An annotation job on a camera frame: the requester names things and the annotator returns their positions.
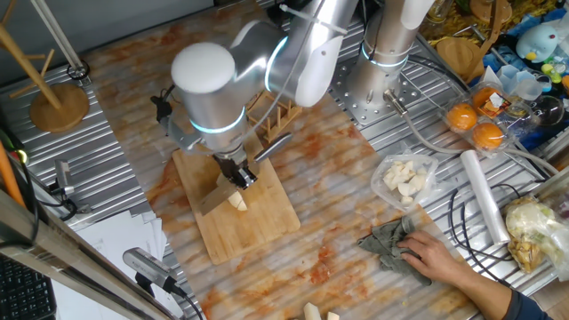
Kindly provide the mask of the person's right hand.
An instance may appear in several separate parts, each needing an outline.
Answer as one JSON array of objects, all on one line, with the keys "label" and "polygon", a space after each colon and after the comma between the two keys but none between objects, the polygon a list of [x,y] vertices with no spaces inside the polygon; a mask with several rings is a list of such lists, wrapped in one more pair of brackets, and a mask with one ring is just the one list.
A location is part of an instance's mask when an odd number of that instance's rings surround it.
[{"label": "person's right hand", "polygon": [[401,253],[401,257],[431,280],[457,284],[465,271],[444,244],[425,231],[412,232],[398,242],[397,247],[408,249],[408,252]]}]

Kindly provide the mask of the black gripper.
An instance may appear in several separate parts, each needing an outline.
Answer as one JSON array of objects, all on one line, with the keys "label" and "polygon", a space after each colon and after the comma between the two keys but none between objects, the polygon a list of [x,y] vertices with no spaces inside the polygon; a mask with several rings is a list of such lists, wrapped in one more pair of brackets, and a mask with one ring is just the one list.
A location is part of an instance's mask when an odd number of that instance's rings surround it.
[{"label": "black gripper", "polygon": [[247,189],[258,179],[259,170],[247,167],[246,153],[215,154],[213,158],[223,175],[237,188]]}]

